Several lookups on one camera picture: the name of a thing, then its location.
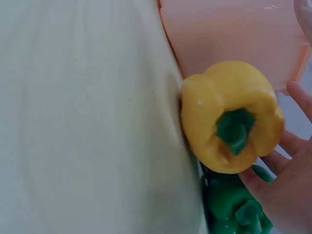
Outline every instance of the finger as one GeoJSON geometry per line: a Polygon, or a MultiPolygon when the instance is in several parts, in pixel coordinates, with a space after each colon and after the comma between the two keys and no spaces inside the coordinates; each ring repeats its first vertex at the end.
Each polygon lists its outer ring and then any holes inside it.
{"type": "Polygon", "coordinates": [[[261,159],[276,176],[278,176],[290,162],[289,159],[285,158],[275,150],[261,159]]]}
{"type": "Polygon", "coordinates": [[[297,21],[306,35],[308,42],[312,45],[312,4],[311,0],[294,0],[294,12],[297,21]]]}
{"type": "Polygon", "coordinates": [[[312,97],[310,94],[294,81],[287,84],[287,92],[312,122],[312,97]]]}
{"type": "Polygon", "coordinates": [[[285,131],[279,145],[289,156],[294,157],[305,143],[306,140],[297,137],[291,132],[285,131]]]}
{"type": "Polygon", "coordinates": [[[251,168],[239,173],[238,175],[248,191],[256,200],[261,202],[270,185],[258,177],[251,168]]]}

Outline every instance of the green vegetable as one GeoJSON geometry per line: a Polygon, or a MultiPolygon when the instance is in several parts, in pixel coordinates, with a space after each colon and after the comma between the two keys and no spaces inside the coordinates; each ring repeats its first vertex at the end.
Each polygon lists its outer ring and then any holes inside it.
{"type": "MultiPolygon", "coordinates": [[[[267,183],[272,176],[258,165],[252,166],[267,183]]],[[[258,201],[248,192],[238,174],[206,173],[203,201],[211,234],[269,234],[273,227],[258,201]]]]}

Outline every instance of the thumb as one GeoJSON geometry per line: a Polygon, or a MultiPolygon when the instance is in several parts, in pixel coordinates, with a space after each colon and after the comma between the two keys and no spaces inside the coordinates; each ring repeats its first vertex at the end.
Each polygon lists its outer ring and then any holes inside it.
{"type": "Polygon", "coordinates": [[[261,202],[270,185],[256,175],[253,169],[249,168],[238,174],[248,191],[254,198],[261,202]]]}
{"type": "Polygon", "coordinates": [[[294,0],[294,12],[302,31],[312,45],[312,3],[311,0],[294,0]]]}

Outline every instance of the hand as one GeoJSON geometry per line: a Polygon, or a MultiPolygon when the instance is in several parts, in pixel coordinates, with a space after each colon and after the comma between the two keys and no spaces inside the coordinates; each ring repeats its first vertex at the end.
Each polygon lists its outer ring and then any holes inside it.
{"type": "MultiPolygon", "coordinates": [[[[305,115],[312,121],[312,97],[295,82],[287,91],[305,115]]],[[[262,160],[277,176],[270,185],[252,169],[240,173],[240,178],[258,200],[264,213],[283,234],[312,233],[312,139],[303,140],[285,132],[280,146],[292,157],[289,160],[277,151],[262,160]]]]}

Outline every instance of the yellow bell pepper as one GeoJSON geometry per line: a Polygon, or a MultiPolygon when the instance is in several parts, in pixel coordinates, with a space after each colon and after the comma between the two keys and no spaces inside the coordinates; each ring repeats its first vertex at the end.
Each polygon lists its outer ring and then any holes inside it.
{"type": "Polygon", "coordinates": [[[216,64],[182,84],[181,120],[191,149],[209,169],[246,170],[280,142],[285,121],[269,81],[240,61],[216,64]]]}

